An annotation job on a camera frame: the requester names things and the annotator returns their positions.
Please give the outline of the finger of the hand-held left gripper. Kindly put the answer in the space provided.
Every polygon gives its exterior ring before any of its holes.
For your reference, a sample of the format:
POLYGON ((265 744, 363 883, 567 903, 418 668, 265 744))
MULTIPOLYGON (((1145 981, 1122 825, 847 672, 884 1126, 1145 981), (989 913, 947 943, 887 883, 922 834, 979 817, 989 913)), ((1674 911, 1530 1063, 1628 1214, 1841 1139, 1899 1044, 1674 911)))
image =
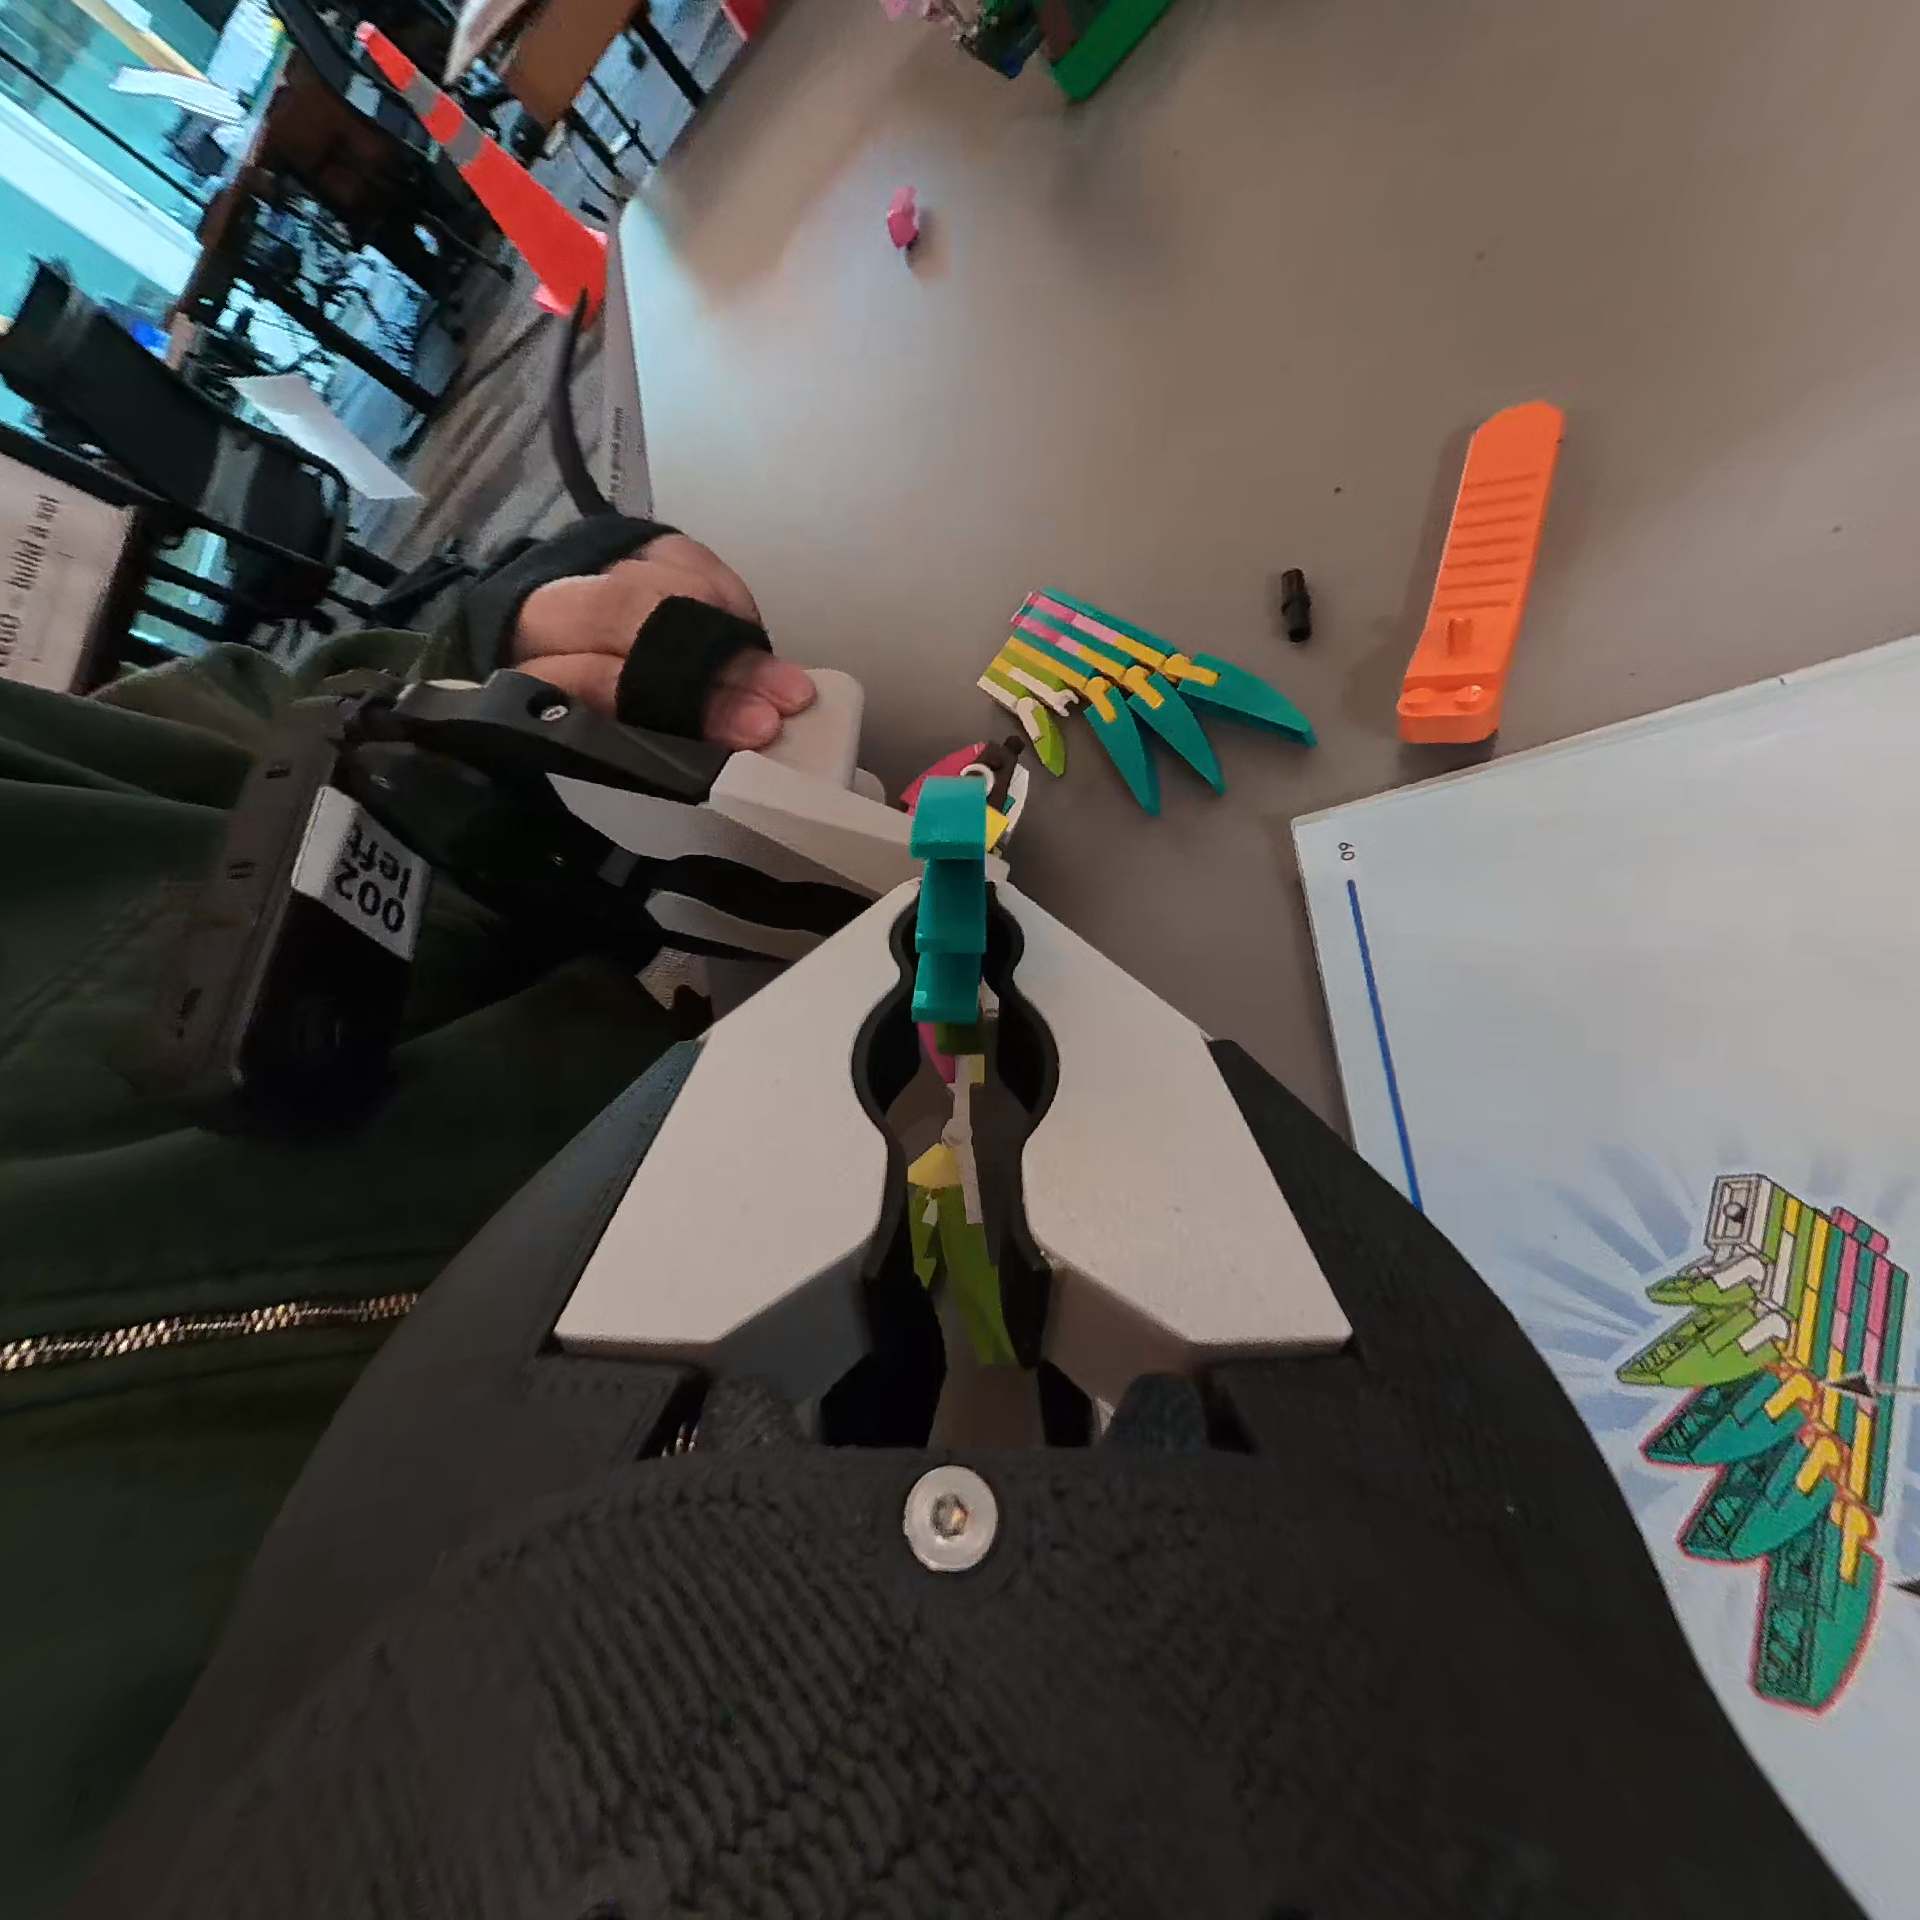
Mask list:
POLYGON ((763 884, 718 898, 687 884, 652 886, 641 906, 663 948, 789 965, 821 948, 874 905, 836 884, 763 884))
POLYGON ((558 798, 623 852, 653 863, 718 858, 778 883, 875 900, 915 881, 909 823, 861 792, 758 752, 728 756, 700 803, 549 777, 558 798))

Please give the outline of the orange traffic cone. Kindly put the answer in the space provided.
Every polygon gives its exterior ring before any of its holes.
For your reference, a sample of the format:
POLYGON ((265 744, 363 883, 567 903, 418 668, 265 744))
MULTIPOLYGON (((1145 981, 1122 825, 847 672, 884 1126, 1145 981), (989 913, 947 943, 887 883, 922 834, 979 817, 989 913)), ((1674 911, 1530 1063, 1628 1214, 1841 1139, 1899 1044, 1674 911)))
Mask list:
POLYGON ((381 28, 363 21, 353 44, 395 89, 424 132, 536 276, 536 301, 551 316, 594 322, 609 283, 607 239, 588 228, 556 195, 434 83, 381 28))

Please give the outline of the orange brick separator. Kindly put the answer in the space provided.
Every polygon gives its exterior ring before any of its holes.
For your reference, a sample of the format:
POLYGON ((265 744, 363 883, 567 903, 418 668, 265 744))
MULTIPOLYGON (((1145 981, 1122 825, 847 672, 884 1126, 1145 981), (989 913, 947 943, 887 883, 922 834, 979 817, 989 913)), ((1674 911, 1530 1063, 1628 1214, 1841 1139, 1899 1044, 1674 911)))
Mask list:
POLYGON ((1502 408, 1470 436, 1396 705, 1402 744, 1475 746, 1497 734, 1564 436, 1564 412, 1542 398, 1502 408))

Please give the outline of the black chair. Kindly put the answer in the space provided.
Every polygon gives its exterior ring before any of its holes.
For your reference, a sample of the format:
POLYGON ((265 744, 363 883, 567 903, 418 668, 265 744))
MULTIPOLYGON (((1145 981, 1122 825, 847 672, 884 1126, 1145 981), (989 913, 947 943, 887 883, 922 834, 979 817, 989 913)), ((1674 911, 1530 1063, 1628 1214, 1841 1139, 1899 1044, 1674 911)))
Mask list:
POLYGON ((157 501, 161 545, 220 542, 222 582, 155 565, 164 586, 218 607, 214 621, 165 612, 165 622, 234 644, 290 622, 329 631, 324 609, 339 599, 339 573, 378 591, 399 582, 393 562, 353 540, 352 493, 329 462, 198 392, 59 263, 36 263, 3 329, 1 375, 42 420, 157 501))

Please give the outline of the colourful lego bird body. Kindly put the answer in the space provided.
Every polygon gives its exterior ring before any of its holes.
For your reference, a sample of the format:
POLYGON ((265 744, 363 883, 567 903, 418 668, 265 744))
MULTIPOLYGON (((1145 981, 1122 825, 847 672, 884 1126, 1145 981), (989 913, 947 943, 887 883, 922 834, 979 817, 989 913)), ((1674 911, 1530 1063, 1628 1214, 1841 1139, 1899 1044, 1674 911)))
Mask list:
POLYGON ((945 1091, 934 1145, 908 1166, 908 1238, 914 1272, 958 1317, 972 1357, 1011 1368, 1018 1354, 1002 1309, 987 1220, 974 1099, 987 1085, 996 1002, 987 989, 989 863, 1006 838, 1020 785, 1013 763, 996 769, 984 749, 942 763, 908 796, 908 851, 920 865, 909 1018, 923 1063, 945 1091))

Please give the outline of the lego flower model green base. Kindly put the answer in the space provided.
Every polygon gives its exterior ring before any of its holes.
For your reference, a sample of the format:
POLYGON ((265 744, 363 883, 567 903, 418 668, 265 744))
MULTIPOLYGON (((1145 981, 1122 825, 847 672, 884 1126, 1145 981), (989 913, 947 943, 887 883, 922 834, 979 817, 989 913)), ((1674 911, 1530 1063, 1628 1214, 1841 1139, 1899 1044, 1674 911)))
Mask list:
POLYGON ((963 3, 938 4, 955 46, 1003 80, 1040 66, 1081 105, 1161 22, 1171 3, 963 3))

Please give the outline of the striped lego wing assembly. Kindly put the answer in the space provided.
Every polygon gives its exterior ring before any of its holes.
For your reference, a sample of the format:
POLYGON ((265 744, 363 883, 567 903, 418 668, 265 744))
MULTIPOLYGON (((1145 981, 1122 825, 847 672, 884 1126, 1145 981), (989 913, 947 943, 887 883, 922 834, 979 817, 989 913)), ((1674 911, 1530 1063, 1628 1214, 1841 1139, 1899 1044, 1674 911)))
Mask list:
POLYGON ((1258 674, 1209 653, 1184 650, 1071 594, 1034 591, 1008 625, 975 691, 1011 719, 1040 769, 1068 771, 1068 725, 1083 725, 1126 795, 1148 818, 1161 813, 1158 752, 1209 795, 1228 781, 1205 717, 1311 749, 1307 715, 1258 674))

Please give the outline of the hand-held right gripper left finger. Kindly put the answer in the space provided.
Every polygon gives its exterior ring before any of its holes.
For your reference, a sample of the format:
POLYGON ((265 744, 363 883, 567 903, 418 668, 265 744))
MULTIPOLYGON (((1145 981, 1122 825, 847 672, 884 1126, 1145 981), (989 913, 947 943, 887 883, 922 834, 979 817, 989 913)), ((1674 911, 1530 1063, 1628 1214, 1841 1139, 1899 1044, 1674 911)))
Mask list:
POLYGON ((908 881, 718 1021, 554 1339, 708 1374, 846 1374, 904 1205, 887 1113, 922 1064, 908 881))

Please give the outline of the person's green jacket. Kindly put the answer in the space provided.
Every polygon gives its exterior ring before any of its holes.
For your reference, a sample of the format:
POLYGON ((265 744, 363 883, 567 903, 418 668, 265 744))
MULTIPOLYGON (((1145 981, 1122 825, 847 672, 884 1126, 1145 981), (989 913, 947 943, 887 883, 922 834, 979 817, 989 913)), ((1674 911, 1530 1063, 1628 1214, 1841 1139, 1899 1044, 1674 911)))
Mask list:
POLYGON ((3 1916, 84 1880, 408 1305, 675 1041, 629 973, 440 881, 366 1124, 208 1132, 130 1081, 254 755, 358 671, 492 663, 360 633, 3 684, 3 1916))

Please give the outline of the lego instruction booklet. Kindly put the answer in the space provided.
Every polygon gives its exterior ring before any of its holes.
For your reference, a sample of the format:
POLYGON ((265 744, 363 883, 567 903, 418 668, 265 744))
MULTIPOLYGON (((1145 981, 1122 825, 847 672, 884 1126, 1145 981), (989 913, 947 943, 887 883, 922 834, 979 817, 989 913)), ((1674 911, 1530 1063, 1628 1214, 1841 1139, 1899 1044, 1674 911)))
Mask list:
POLYGON ((1355 1152, 1867 1916, 1918 1909, 1915 721, 1908 636, 1292 829, 1355 1152))

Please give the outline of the cardboard box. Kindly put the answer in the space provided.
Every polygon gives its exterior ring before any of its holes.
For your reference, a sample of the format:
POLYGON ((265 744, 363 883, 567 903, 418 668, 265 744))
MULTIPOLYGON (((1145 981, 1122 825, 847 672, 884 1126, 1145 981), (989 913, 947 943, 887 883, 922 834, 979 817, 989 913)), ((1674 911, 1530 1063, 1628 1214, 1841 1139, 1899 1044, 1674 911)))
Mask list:
POLYGON ((137 601, 137 509, 1 455, 1 677, 88 695, 121 663, 137 601))

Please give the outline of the white paper sheet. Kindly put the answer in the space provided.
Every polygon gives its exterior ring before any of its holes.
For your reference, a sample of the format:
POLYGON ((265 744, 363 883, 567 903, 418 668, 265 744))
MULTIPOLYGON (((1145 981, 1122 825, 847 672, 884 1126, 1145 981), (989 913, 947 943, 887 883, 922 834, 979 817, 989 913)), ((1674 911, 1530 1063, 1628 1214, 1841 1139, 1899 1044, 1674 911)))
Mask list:
POLYGON ((273 433, 336 471, 360 501, 416 503, 420 491, 381 460, 299 375, 254 375, 234 383, 239 400, 273 433))

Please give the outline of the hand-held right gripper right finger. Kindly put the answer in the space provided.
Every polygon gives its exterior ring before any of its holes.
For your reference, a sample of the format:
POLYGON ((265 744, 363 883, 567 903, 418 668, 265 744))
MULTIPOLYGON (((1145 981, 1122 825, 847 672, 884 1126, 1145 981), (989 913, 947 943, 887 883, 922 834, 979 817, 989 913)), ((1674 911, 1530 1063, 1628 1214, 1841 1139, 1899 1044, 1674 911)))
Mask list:
POLYGON ((1062 1374, 1204 1374, 1352 1339, 1209 1036, 1016 886, 989 906, 1006 1326, 1062 1374))

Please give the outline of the person's left hand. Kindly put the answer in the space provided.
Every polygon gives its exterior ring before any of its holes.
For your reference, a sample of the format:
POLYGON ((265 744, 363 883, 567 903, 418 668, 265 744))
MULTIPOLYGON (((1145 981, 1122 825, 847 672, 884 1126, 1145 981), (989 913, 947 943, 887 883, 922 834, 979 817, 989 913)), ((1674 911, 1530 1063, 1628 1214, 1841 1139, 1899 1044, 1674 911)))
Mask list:
MULTIPOLYGON (((534 588, 511 628, 509 660, 589 709, 614 715, 628 660, 650 621, 670 603, 690 603, 761 633, 744 578, 712 549, 663 535, 596 574, 534 588)), ((650 732, 701 739, 731 752, 780 741, 783 727, 815 706, 811 677, 767 646, 738 644, 700 679, 692 719, 641 719, 650 732)))

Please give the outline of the brown wooden table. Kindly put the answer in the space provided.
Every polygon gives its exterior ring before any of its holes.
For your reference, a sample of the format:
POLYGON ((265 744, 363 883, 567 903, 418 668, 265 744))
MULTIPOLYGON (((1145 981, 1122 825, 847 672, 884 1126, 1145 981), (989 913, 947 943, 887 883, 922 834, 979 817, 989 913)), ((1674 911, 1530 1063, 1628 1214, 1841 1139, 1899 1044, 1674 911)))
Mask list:
MULTIPOLYGON (((492 228, 505 249, 516 249, 356 40, 347 53, 325 33, 312 4, 273 4, 271 12, 290 36, 292 55, 248 147, 203 211, 199 252, 171 320, 214 331, 232 293, 242 286, 336 362, 427 420, 448 392, 421 389, 410 373, 332 319, 322 296, 307 293, 296 258, 286 265, 268 258, 271 217, 286 214, 299 231, 324 228, 345 257, 378 255, 438 309, 453 304, 469 269, 501 269, 479 249, 478 228, 492 228)), ((499 142, 451 83, 434 84, 529 173, 525 154, 499 142)), ((534 272, 516 257, 536 293, 534 272)), ((560 320, 578 329, 600 325, 609 294, 611 265, 600 316, 588 322, 571 312, 560 320)))

